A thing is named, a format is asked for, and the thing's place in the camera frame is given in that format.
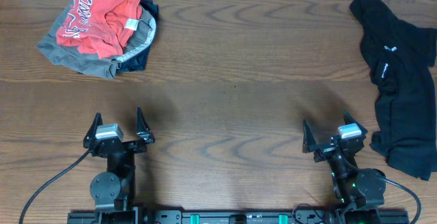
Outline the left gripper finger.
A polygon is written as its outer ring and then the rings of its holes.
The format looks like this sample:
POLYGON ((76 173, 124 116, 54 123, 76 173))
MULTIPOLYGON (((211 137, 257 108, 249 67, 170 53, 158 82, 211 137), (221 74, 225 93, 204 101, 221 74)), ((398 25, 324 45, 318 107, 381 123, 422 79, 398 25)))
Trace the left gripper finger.
POLYGON ((146 143, 154 142, 154 134, 150 127, 148 126, 141 107, 137 107, 137 127, 136 127, 137 135, 142 138, 146 143))
POLYGON ((84 145, 90 145, 96 139, 97 128, 100 125, 102 125, 102 117, 100 113, 97 113, 94 117, 92 125, 84 137, 84 145))

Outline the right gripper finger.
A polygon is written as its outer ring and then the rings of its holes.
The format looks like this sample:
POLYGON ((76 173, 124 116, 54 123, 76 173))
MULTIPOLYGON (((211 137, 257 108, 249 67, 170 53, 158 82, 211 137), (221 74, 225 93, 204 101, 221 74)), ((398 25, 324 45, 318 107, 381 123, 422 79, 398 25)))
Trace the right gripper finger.
POLYGON ((311 127, 307 120, 302 121, 303 125, 303 143, 302 143, 302 152, 303 153, 310 153, 317 149, 317 141, 314 137, 314 134, 311 130, 311 127))
POLYGON ((361 136, 365 136, 365 135, 368 133, 367 129, 366 129, 364 126, 362 126, 358 121, 356 121, 356 120, 355 120, 355 119, 350 115, 350 113, 347 112, 346 110, 343 111, 343 119, 344 119, 345 124, 357 123, 358 126, 360 127, 360 129, 361 129, 362 132, 363 132, 361 136))

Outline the red soccer t-shirt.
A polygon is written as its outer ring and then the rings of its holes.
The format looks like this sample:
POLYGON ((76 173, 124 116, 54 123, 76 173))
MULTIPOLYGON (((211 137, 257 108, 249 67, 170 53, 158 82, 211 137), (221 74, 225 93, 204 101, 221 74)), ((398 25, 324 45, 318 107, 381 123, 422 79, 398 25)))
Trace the red soccer t-shirt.
POLYGON ((99 59, 122 55, 142 15, 140 0, 73 0, 57 30, 58 45, 99 59))

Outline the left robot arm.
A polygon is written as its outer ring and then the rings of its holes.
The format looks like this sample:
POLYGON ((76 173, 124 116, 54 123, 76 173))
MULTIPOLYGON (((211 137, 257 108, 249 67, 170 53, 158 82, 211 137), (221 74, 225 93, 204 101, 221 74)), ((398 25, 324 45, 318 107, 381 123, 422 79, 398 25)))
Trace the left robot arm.
POLYGON ((136 134, 138 139, 124 141, 124 134, 118 124, 104 124, 101 114, 96 114, 83 140, 83 147, 93 157, 105 159, 107 169, 90 183, 89 192, 95 210, 69 213, 68 224, 147 223, 143 207, 134 204, 135 154, 146 152, 147 145, 154 143, 155 137, 140 107, 137 107, 136 134))

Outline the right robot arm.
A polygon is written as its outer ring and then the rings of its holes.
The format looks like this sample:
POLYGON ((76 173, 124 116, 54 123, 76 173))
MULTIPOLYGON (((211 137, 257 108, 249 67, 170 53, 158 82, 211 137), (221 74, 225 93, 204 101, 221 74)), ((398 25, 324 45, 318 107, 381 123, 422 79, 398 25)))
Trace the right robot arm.
POLYGON ((344 125, 329 142, 318 143, 307 120, 302 122, 305 154, 312 153, 315 162, 326 161, 331 170, 335 197, 340 203, 325 212, 323 223, 408 223, 402 210, 381 210, 387 178, 379 169, 360 169, 354 157, 364 148, 367 129, 347 111, 344 125))

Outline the grey-brown folded shorts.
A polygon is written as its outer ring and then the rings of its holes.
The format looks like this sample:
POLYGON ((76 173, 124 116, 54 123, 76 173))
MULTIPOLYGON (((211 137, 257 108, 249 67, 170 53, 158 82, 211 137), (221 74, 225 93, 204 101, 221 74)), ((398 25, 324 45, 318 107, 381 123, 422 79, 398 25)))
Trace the grey-brown folded shorts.
MULTIPOLYGON (((122 55, 99 59, 96 54, 82 54, 75 47, 58 45, 56 33, 66 19, 71 5, 73 5, 73 0, 69 2, 68 6, 55 20, 49 32, 38 43, 38 50, 55 66, 65 66, 80 74, 104 79, 115 78, 117 61, 114 58, 122 56, 124 52, 122 55)), ((137 30, 138 23, 139 20, 135 24, 130 24, 134 27, 134 31, 137 30)))

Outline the black t-shirt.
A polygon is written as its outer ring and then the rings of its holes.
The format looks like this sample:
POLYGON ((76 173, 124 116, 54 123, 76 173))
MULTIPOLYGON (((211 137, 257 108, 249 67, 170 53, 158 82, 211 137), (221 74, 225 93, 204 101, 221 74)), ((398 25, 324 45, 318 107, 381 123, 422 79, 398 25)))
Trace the black t-shirt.
POLYGON ((363 28, 361 55, 379 91, 380 129, 370 146, 388 166, 428 181, 436 172, 436 92, 429 71, 436 30, 396 17, 382 0, 353 0, 350 11, 363 28))

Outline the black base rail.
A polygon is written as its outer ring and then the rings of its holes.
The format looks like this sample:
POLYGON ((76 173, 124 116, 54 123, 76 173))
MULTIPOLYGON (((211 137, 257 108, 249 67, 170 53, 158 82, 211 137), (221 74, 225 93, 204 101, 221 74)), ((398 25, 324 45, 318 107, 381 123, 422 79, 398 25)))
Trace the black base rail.
POLYGON ((406 211, 361 210, 347 212, 344 216, 302 207, 274 212, 184 212, 180 210, 157 210, 140 213, 138 210, 113 213, 71 212, 67 224, 87 223, 138 223, 138 224, 318 224, 318 223, 381 223, 408 224, 406 211))

